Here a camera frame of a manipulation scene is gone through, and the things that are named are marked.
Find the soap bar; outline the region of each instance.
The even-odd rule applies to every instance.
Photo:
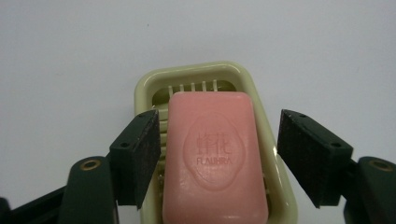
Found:
[[[248,95],[178,92],[168,108],[163,223],[266,223],[268,205]]]

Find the cream plastic soap dish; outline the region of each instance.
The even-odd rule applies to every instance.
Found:
[[[268,224],[297,223],[297,205],[285,165],[276,152],[262,102],[248,71],[237,63],[215,62],[165,68],[143,76],[134,90],[136,115],[152,108],[159,110],[161,157],[151,178],[141,208],[141,224],[163,224],[163,176],[166,162],[168,101],[178,91],[241,91],[250,96],[256,120],[262,176],[268,202]]]

